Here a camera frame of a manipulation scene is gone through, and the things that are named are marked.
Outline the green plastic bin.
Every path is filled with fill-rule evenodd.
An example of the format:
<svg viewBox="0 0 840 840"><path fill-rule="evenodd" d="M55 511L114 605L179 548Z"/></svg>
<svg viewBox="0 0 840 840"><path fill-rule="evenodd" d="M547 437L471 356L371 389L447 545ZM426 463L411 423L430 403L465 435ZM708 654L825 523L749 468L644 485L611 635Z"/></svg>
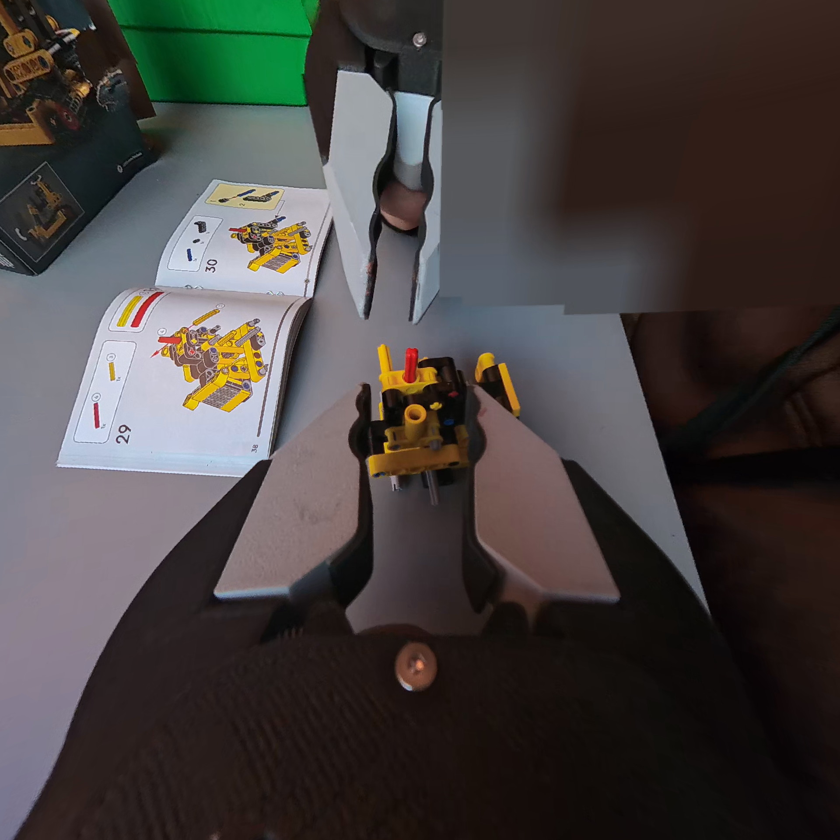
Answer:
<svg viewBox="0 0 840 840"><path fill-rule="evenodd" d="M150 98L305 106L319 1L111 1Z"/></svg>

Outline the yellow and black lego model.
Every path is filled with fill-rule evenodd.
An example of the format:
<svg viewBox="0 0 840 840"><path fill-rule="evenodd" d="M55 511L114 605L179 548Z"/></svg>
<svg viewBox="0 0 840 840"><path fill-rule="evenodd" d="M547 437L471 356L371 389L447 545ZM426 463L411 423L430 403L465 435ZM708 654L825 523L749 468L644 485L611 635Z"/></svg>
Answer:
<svg viewBox="0 0 840 840"><path fill-rule="evenodd" d="M456 471L472 467L486 453L487 436L478 416L468 417L478 408L471 402L474 390L483 390L514 417L521 412L508 365L493 353L479 356L474 381L468 383L453 358L421 357L418 349L408 348L403 367L392 362L392 373L379 375L379 383L379 415L368 433L370 476L389 479L394 490L420 476L434 505L438 489L451 485Z"/></svg>

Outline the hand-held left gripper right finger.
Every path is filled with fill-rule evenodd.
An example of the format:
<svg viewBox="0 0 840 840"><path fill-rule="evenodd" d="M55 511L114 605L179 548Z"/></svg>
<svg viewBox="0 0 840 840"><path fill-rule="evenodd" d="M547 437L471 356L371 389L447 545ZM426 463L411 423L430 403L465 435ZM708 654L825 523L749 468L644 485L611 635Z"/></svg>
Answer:
<svg viewBox="0 0 840 840"><path fill-rule="evenodd" d="M620 593L557 452L480 386L466 403L463 577L472 608L613 604Z"/></svg>

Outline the dark lego set box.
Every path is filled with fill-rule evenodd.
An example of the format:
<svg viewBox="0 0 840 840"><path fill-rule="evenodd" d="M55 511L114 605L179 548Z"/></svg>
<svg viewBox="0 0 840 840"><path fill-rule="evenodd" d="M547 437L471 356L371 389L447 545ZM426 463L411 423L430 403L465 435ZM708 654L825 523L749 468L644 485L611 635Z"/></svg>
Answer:
<svg viewBox="0 0 840 840"><path fill-rule="evenodd" d="M154 159L108 2L1 2L1 268L42 273Z"/></svg>

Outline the person's right hand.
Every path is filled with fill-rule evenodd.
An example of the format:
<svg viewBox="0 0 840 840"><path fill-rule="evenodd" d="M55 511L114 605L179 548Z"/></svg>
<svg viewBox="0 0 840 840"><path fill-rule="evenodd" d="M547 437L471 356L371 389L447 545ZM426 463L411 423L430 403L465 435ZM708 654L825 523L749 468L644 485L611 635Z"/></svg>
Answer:
<svg viewBox="0 0 840 840"><path fill-rule="evenodd" d="M381 194L382 218L394 229L411 232L424 215L426 194L407 188L397 180L388 183Z"/></svg>

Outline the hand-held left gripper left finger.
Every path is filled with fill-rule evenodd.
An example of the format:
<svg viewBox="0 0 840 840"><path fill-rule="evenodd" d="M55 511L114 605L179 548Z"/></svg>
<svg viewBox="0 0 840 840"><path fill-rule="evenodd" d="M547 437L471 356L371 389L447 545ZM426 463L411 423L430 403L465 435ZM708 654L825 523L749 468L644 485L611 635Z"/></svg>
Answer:
<svg viewBox="0 0 840 840"><path fill-rule="evenodd" d="M371 388L360 384L271 456L216 598L346 607L361 593L373 570L370 420Z"/></svg>

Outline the lego instruction booklet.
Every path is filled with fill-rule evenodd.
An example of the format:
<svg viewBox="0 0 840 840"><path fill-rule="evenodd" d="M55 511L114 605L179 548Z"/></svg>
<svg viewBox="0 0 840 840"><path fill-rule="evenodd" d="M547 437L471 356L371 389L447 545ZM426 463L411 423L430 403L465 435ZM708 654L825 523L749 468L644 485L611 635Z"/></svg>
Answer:
<svg viewBox="0 0 840 840"><path fill-rule="evenodd" d="M325 189L212 181L114 299L57 466L243 476L270 456L332 226Z"/></svg>

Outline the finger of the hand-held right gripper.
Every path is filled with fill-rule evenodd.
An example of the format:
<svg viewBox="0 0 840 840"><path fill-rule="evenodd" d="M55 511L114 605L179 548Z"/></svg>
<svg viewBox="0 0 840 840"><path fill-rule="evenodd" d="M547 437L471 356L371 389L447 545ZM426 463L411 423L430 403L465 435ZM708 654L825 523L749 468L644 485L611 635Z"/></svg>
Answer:
<svg viewBox="0 0 840 840"><path fill-rule="evenodd" d="M409 189L425 194L418 228L409 317L419 323L439 292L439 238L443 159L443 106L437 98L394 94L396 140L394 175Z"/></svg>
<svg viewBox="0 0 840 840"><path fill-rule="evenodd" d="M339 70L324 179L345 278L362 319L370 316L382 229L378 180L395 127L392 95L366 72Z"/></svg>

